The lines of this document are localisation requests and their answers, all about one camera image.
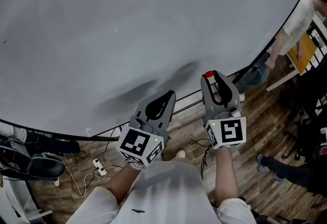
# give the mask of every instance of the wooden floor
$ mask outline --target wooden floor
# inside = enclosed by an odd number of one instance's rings
[[[240,195],[244,197],[252,209],[260,214],[275,217],[281,215],[288,219],[301,218],[314,220],[320,213],[310,209],[310,205],[323,201],[320,195],[313,196],[302,187],[285,182],[280,184],[273,179],[272,173],[258,173],[256,156],[261,152],[264,155],[281,160],[282,154],[293,146],[293,142],[283,136],[284,130],[295,132],[296,126],[288,121],[293,103],[290,99],[295,91],[294,81],[289,81],[271,92],[266,92],[267,85],[274,83],[283,75],[290,72],[285,57],[279,57],[276,68],[271,72],[268,82],[261,87],[251,89],[246,95],[246,101],[242,103],[242,115],[247,117],[247,142],[240,148],[233,148],[232,155],[234,166],[240,186]],[[179,101],[176,110],[201,99],[201,93],[197,93]],[[190,145],[190,140],[207,138],[203,129],[201,116],[204,114],[203,104],[198,104],[175,115],[169,126],[172,138],[163,152],[163,159],[170,160],[179,149],[185,149],[187,158],[200,171],[204,147]],[[84,176],[94,170],[92,160],[98,158],[104,151],[105,142],[80,142],[81,148],[86,152],[86,159],[79,157],[67,158],[67,167],[80,187],[84,188]],[[103,165],[124,166],[124,159],[115,150],[115,143],[110,143],[108,150],[101,159]],[[301,165],[294,156],[284,161],[290,165]],[[213,198],[215,188],[215,160],[214,153],[207,155],[208,166],[205,168],[203,182],[209,198]],[[107,178],[100,180],[95,178],[87,189],[87,194],[96,186],[106,187],[119,168],[107,167]],[[31,182],[31,187],[39,205],[44,210],[53,210],[53,221],[65,223],[69,217],[83,203],[83,199],[72,191],[71,179],[65,173],[60,177],[60,186],[56,188],[52,182]]]

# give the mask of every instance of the white power strip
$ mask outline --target white power strip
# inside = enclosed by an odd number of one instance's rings
[[[100,163],[100,161],[98,159],[93,160],[93,164],[96,168],[98,169],[98,172],[101,176],[105,176],[107,174],[107,171],[103,168],[102,164]]]

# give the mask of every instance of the shoe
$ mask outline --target shoe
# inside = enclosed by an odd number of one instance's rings
[[[185,150],[180,149],[180,150],[177,152],[175,158],[185,158],[185,157],[186,157],[186,152],[185,152]]]
[[[279,183],[284,183],[286,181],[286,178],[279,177],[277,173],[274,173],[274,180],[277,180]]]
[[[240,93],[240,102],[245,101],[245,93]]]
[[[264,156],[261,153],[256,157],[256,162],[258,163],[258,171],[262,173],[269,171],[268,167],[262,165],[263,158]]]
[[[59,178],[57,178],[57,180],[53,181],[53,182],[54,182],[56,187],[59,187],[59,185],[60,185],[60,179]]]

